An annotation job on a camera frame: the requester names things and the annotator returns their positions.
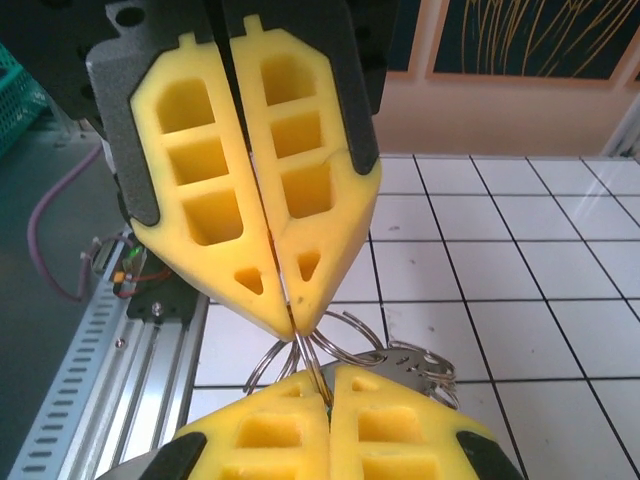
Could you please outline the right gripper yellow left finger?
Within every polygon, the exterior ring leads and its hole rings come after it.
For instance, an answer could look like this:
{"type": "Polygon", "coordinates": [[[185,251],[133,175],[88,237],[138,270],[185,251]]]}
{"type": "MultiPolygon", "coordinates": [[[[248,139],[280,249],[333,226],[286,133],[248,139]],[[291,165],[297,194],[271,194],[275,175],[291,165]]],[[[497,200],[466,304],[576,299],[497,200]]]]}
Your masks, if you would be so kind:
{"type": "Polygon", "coordinates": [[[143,480],[330,480],[329,420],[293,374],[179,429],[143,480]]]}

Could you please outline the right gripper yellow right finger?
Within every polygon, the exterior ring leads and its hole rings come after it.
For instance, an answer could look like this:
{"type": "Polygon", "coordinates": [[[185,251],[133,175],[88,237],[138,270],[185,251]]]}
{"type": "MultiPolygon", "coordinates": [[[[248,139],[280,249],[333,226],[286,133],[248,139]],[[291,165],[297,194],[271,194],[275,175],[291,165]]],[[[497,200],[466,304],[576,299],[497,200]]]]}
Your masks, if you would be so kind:
{"type": "Polygon", "coordinates": [[[355,366],[334,380],[331,480],[524,480],[471,417],[355,366]]]}

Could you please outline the teal plastic basket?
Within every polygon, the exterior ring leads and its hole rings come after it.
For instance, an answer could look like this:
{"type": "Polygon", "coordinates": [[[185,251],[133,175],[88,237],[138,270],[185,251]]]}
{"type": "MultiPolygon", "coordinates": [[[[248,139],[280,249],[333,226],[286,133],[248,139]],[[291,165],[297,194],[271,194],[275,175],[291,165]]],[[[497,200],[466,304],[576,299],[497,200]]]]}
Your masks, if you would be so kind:
{"type": "Polygon", "coordinates": [[[47,106],[42,87],[0,43],[0,158],[47,106]]]}

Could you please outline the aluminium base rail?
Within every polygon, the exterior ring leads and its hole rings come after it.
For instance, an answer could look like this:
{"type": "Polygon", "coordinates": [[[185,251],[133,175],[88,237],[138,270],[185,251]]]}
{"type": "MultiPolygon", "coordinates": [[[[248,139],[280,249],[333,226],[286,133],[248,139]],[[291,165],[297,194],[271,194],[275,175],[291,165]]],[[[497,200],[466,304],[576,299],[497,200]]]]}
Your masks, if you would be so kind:
{"type": "Polygon", "coordinates": [[[96,476],[163,446],[186,423],[208,307],[200,295],[188,321],[152,317],[136,325],[96,476]]]}

